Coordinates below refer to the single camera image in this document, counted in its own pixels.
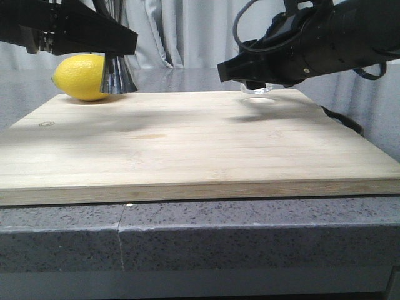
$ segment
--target wood grain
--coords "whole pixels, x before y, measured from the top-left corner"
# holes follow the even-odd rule
[[[58,95],[0,134],[0,205],[400,193],[400,165],[297,90]]]

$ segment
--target black cable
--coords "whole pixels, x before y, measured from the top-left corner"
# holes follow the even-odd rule
[[[284,42],[281,42],[277,45],[267,47],[267,48],[262,48],[262,49],[254,49],[252,47],[249,47],[245,45],[240,39],[238,35],[238,24],[240,18],[243,16],[243,14],[252,6],[255,2],[258,0],[250,0],[236,15],[235,20],[233,22],[233,38],[236,41],[236,44],[243,50],[251,54],[267,54],[267,53],[272,53],[274,51],[278,51],[281,47],[288,45],[289,43],[293,42],[295,39],[300,37],[301,31],[296,33],[293,37],[285,40]],[[318,19],[320,17],[320,14],[323,13],[325,6],[329,5],[329,1],[326,0],[320,5],[320,8],[316,11],[315,15],[311,18],[310,22],[312,22],[314,19]]]
[[[379,78],[383,77],[386,74],[386,71],[388,70],[388,65],[386,62],[382,62],[379,64],[380,72],[379,75],[373,75],[371,73],[366,72],[363,68],[357,68],[354,69],[353,71],[359,74],[362,78],[365,78],[367,80],[378,80]]]
[[[257,2],[258,0],[250,0],[237,14],[237,16],[235,17],[235,20],[233,22],[233,38],[236,41],[236,44],[243,49],[244,51],[248,52],[248,53],[252,53],[252,54],[266,54],[266,53],[271,53],[274,51],[279,50],[279,48],[291,43],[293,40],[297,39],[300,36],[300,32],[298,32],[297,34],[295,34],[293,37],[291,37],[290,39],[287,39],[284,42],[281,42],[275,46],[271,46],[271,47],[267,47],[267,48],[263,48],[263,49],[254,49],[252,47],[248,47],[246,46],[240,39],[238,36],[238,24],[239,24],[239,20],[240,18],[243,16],[243,14],[250,8],[250,6],[252,6],[255,2]]]
[[[342,123],[346,127],[356,131],[361,136],[364,136],[363,127],[360,124],[358,124],[355,120],[350,119],[349,117],[347,117],[343,114],[339,114],[338,112],[330,111],[328,108],[326,108],[324,106],[321,106],[321,107],[328,117],[337,119],[338,121],[340,121],[340,123]]]

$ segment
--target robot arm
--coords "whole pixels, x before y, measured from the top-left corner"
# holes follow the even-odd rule
[[[311,0],[313,7],[299,9],[306,0],[284,0],[286,12],[278,14],[260,40],[241,42],[236,33],[239,18],[257,0],[238,14],[234,37],[240,52],[219,64],[221,81],[235,80],[249,89],[265,83],[292,86],[301,81],[354,69],[366,79],[386,71],[386,61],[400,58],[400,1]],[[362,68],[381,65],[379,76]]]
[[[61,55],[76,52],[134,54],[138,35],[79,0],[0,1],[0,41]]]

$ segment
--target yellow lemon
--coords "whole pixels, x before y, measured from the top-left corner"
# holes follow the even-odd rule
[[[85,101],[99,100],[109,94],[100,92],[104,57],[96,54],[71,56],[61,62],[52,81],[66,94]]]

